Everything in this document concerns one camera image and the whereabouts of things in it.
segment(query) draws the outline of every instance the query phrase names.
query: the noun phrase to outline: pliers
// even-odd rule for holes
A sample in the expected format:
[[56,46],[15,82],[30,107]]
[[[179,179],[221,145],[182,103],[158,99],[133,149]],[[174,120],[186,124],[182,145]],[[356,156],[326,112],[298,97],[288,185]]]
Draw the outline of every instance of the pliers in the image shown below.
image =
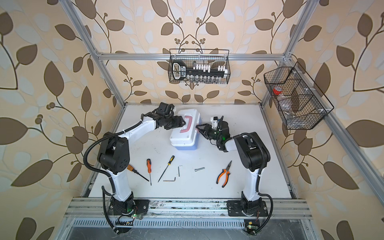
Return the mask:
[[221,172],[221,174],[217,177],[216,184],[218,184],[218,181],[220,180],[220,177],[223,176],[223,175],[226,173],[225,182],[224,182],[224,185],[222,185],[222,187],[225,187],[225,185],[226,185],[227,182],[228,182],[228,176],[230,175],[230,173],[229,173],[229,168],[231,167],[231,163],[232,163],[232,161],[229,162],[227,168],[226,168],[226,169],[223,169],[223,171]]

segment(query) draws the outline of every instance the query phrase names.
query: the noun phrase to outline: black wire basket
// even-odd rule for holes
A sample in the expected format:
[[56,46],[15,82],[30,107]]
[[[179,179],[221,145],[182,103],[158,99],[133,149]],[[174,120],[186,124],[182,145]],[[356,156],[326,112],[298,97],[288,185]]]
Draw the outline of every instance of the black wire basket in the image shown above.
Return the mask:
[[170,49],[168,76],[170,83],[228,84],[229,50]]
[[[313,129],[334,106],[323,91],[313,81],[308,86],[300,76],[305,71],[300,65],[280,67],[264,74],[265,85],[275,102],[286,129]],[[330,106],[324,106],[316,97],[325,97]]]

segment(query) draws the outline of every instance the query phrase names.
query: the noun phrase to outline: metal grate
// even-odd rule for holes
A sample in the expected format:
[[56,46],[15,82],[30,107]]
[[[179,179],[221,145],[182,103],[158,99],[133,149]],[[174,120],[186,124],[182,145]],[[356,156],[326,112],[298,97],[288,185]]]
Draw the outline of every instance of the metal grate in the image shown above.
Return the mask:
[[231,75],[229,50],[170,49],[169,52],[170,83],[228,84]]
[[311,130],[333,109],[329,100],[331,109],[320,103],[313,91],[328,98],[315,82],[309,87],[295,67],[269,71],[264,74],[264,81],[286,129]]
[[[109,227],[107,221],[103,218],[76,218],[74,227]],[[225,228],[225,229],[243,229],[243,219],[182,219],[182,218],[157,218],[142,220],[135,219],[133,227],[137,228]]]

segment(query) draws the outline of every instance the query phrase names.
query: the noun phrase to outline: white table surface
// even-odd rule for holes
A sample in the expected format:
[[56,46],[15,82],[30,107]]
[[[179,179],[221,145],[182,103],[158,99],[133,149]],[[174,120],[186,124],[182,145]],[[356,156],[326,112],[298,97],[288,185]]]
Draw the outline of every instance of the white table surface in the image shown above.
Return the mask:
[[[157,105],[128,105],[122,117],[118,131],[137,123],[142,113],[153,111]],[[242,132],[256,132],[270,152],[268,162],[260,180],[260,192],[272,198],[290,199],[286,181],[281,171],[276,152],[273,148],[261,110],[258,105],[176,105],[176,113],[181,109],[196,108],[202,123],[210,123],[211,116],[224,115],[228,122],[231,136]],[[211,145],[203,136],[199,136],[197,150],[179,151],[170,144],[171,130],[163,127],[147,133],[134,144],[129,144],[130,164],[143,176],[149,179],[146,160],[152,162],[152,186],[139,175],[127,171],[128,182],[134,197],[141,198],[240,198],[245,185],[247,169],[241,163],[237,151],[222,152]],[[167,166],[170,157],[175,159],[168,167],[160,182],[157,182]],[[216,184],[217,176],[232,160],[227,185],[222,188],[224,176]],[[205,167],[195,172],[194,169]],[[104,174],[98,174],[89,197],[101,197],[101,186],[111,192],[111,185]]]

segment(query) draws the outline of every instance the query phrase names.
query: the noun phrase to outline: pliers handle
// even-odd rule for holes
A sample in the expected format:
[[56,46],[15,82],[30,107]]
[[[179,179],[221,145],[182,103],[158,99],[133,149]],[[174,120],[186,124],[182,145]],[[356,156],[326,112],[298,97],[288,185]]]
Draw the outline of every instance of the pliers handle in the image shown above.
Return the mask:
[[221,174],[217,177],[217,180],[216,180],[216,184],[218,184],[218,181],[220,180],[221,176],[223,176],[224,174],[226,174],[226,176],[225,176],[225,182],[224,182],[224,184],[222,185],[222,187],[225,187],[225,185],[227,184],[227,182],[228,182],[228,176],[230,175],[230,172],[227,171],[226,169],[223,169],[223,171],[222,171]]

